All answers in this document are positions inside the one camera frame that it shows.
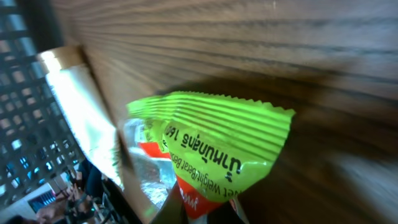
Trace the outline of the green snack bag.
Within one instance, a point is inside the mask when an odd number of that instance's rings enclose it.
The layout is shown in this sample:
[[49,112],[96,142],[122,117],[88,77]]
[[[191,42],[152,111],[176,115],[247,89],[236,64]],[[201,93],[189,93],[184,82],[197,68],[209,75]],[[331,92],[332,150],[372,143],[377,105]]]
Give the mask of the green snack bag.
[[265,178],[295,114],[271,103],[176,91],[127,105],[139,147],[170,159],[187,215],[200,218]]

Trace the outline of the white tube gold cap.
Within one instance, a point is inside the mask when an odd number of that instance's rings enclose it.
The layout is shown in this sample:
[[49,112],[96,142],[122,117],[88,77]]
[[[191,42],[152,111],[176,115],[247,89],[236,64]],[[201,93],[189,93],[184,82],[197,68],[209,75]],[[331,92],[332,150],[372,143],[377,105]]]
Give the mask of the white tube gold cap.
[[45,79],[85,157],[123,188],[121,146],[104,99],[79,46],[59,47],[37,55]]

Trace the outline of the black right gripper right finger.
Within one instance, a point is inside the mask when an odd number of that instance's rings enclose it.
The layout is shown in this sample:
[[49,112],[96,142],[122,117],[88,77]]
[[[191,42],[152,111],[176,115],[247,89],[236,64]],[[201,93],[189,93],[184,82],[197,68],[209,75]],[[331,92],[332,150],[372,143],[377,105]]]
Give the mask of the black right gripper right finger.
[[237,198],[222,204],[207,216],[208,224],[245,224],[246,214]]

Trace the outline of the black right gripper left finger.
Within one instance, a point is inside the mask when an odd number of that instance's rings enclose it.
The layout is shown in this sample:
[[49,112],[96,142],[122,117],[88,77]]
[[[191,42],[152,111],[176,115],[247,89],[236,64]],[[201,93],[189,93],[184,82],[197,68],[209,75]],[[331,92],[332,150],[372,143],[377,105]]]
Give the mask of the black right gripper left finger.
[[175,183],[162,208],[157,212],[150,224],[188,224],[178,183]]

